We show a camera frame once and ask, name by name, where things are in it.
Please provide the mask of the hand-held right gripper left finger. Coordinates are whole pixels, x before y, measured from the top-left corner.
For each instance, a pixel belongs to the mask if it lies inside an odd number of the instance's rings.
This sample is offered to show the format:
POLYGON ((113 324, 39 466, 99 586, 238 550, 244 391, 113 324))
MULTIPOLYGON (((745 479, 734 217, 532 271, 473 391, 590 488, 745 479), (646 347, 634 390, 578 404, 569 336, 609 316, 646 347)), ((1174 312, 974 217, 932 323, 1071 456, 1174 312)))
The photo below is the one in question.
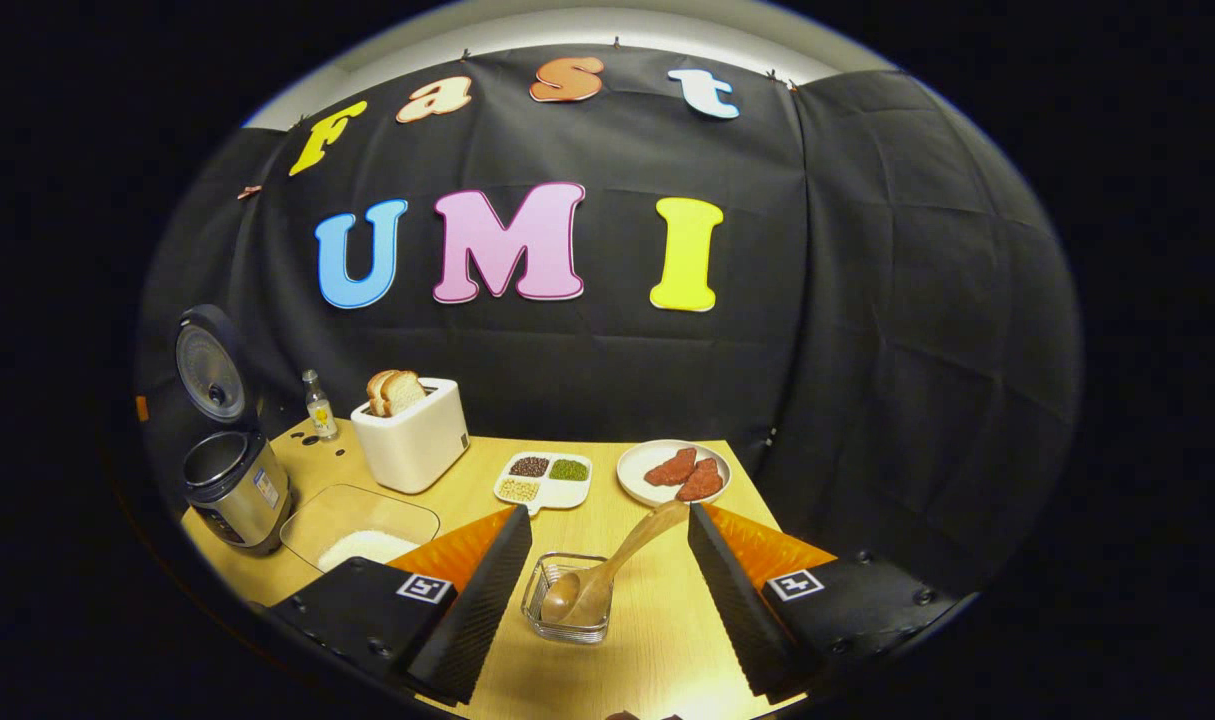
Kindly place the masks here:
POLYGON ((364 682, 467 705, 530 548, 529 509, 508 506, 389 562, 347 559, 265 616, 364 682))

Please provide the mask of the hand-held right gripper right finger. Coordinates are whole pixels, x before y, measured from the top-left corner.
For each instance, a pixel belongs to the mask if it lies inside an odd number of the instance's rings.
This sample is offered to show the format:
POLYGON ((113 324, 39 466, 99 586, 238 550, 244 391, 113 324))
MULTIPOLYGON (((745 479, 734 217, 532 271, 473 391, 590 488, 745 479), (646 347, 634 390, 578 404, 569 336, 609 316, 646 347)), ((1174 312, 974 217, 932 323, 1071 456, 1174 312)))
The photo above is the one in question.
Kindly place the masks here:
POLYGON ((968 605, 872 552, 840 559, 712 503, 686 537, 750 691, 827 701, 868 684, 968 605))

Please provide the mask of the clear chopstick holder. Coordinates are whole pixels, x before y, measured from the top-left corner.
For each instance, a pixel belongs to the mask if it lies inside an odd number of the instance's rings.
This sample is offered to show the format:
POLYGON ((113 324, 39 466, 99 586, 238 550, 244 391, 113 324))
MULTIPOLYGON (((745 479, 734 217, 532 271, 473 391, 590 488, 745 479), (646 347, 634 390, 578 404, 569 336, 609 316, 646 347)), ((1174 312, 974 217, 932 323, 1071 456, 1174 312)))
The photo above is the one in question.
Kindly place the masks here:
POLYGON ((608 600, 601 619, 590 625, 567 625, 546 620, 542 611, 546 596, 553 584, 571 571, 590 569, 603 565, 608 557, 584 552, 543 552, 531 566, 522 594, 522 616, 529 625, 547 641, 563 644, 601 644, 610 628, 612 601, 608 600))

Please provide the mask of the wooden spoon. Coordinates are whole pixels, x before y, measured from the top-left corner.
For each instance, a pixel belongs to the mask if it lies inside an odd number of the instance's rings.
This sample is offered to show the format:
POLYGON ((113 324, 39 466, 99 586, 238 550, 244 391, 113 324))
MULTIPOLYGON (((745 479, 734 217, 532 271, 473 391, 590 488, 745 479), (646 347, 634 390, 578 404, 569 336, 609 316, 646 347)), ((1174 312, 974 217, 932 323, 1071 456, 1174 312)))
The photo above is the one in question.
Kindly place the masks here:
POLYGON ((686 501, 662 503, 644 516, 617 550, 601 565, 566 571, 558 577, 539 603, 539 620, 565 627, 590 627, 601 620, 612 597, 612 583, 625 562, 690 515, 686 501))

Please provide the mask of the black and silver rice cooker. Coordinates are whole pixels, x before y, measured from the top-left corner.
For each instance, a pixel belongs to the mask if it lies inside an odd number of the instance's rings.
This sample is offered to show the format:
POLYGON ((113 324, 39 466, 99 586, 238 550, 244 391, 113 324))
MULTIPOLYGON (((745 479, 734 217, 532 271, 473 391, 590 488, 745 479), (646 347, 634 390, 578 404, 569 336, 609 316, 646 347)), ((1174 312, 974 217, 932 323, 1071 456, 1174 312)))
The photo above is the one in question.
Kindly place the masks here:
POLYGON ((219 542, 252 556, 277 551, 295 497, 261 430, 241 333, 217 305, 191 306, 179 314, 173 357, 188 401, 211 423, 185 455, 185 500, 219 542))

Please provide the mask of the clear plastic rice container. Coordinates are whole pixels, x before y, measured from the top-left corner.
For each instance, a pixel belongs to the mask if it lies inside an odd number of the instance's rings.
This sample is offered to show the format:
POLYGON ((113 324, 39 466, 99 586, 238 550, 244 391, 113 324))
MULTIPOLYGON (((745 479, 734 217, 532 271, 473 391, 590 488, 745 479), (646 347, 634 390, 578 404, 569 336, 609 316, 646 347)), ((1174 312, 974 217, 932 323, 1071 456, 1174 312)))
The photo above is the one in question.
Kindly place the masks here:
POLYGON ((337 484, 303 501, 281 528, 281 539, 287 550, 318 569, 320 555, 347 533, 383 531, 422 548, 441 528, 441 518, 430 509, 356 486, 337 484))

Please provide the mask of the red meat slice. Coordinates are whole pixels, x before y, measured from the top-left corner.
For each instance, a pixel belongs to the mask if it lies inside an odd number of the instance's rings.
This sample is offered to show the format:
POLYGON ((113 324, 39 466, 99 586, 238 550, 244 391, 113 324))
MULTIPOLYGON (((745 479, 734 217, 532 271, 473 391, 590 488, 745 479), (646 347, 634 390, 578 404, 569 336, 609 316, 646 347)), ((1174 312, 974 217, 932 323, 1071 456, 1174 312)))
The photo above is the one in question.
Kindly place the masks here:
POLYGON ((676 501, 703 501, 720 493, 725 480, 720 475, 720 465, 716 457, 703 457, 695 463, 693 474, 677 489, 676 501))
POLYGON ((684 447, 676 450, 674 457, 654 466, 644 474, 644 482, 654 487, 683 486, 697 466, 697 450, 684 447))

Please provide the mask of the white divided dish of beans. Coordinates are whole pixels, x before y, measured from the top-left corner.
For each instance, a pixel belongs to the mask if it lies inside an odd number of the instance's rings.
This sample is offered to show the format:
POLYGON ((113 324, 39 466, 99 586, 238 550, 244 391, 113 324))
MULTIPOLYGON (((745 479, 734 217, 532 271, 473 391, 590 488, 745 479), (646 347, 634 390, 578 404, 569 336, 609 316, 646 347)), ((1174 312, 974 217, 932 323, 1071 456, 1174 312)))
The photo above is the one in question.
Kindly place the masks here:
POLYGON ((543 509, 570 510, 587 500, 593 474, 589 457, 524 450, 502 466, 492 492, 497 500, 522 505, 533 516, 543 509))

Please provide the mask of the white round plate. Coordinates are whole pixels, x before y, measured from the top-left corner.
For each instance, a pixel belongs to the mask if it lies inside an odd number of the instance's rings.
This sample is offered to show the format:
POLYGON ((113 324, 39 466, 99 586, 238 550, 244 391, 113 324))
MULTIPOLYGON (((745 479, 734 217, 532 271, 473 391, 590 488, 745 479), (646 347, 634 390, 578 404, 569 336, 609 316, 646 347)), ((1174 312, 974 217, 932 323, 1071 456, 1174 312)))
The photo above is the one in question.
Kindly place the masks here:
POLYGON ((716 503, 720 500, 720 497, 725 495, 736 480, 736 467, 731 465, 729 454, 723 454, 723 452, 716 450, 711 446, 703 446, 703 443, 697 442, 652 440, 639 443, 639 446, 633 446, 629 450, 625 450, 625 454, 617 460, 617 482, 625 488, 627 495, 633 497, 635 501, 644 503, 648 508, 656 508, 665 501, 676 500, 676 493, 680 486, 654 487, 644 482, 643 477, 644 474, 648 474, 648 470, 666 461, 669 457, 674 457, 676 450, 684 447, 693 447, 697 450, 697 461, 702 460, 703 457, 716 457, 718 465, 720 465, 722 478, 725 480, 725 486, 723 486, 720 493, 717 493, 716 497, 693 503, 716 503))

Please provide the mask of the white toaster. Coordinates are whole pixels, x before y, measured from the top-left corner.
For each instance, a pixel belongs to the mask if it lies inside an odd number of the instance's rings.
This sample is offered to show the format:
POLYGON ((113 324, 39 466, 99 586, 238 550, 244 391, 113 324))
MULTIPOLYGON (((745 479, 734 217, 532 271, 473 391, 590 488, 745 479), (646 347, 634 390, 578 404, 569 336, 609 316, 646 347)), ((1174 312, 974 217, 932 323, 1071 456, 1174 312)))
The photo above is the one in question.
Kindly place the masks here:
POLYGON ((405 495, 437 483, 471 443, 459 382, 424 378, 422 384, 428 396, 395 416, 371 415, 368 402, 350 414, 374 482, 405 495))

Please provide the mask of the small glass bottle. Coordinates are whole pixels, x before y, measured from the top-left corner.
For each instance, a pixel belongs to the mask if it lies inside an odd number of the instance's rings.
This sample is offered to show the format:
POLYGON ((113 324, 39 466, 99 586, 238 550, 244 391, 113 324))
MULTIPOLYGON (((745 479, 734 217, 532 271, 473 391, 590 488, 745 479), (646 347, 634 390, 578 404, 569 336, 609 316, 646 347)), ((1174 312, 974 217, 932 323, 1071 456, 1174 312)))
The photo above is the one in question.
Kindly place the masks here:
POLYGON ((316 437, 323 442, 337 441, 339 437, 337 415, 333 414, 330 399, 324 393, 318 373, 313 369, 306 369, 303 373, 303 382, 306 391, 307 415, 313 424, 316 437))

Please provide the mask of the black backdrop cloth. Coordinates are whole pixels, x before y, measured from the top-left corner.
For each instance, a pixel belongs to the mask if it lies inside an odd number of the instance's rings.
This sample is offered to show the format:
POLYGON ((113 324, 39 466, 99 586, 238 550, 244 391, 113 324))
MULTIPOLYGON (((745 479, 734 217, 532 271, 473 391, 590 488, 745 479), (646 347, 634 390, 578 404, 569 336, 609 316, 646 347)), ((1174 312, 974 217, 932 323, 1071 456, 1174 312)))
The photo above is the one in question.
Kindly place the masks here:
POLYGON ((301 373, 459 382, 515 440, 722 440, 789 531, 951 593, 1046 505, 1081 406, 1067 257, 1004 151, 900 70, 787 87, 520 47, 241 129, 156 249, 132 393, 197 430, 179 314, 224 310, 275 432, 301 373), (245 186, 260 193, 238 202, 245 186))

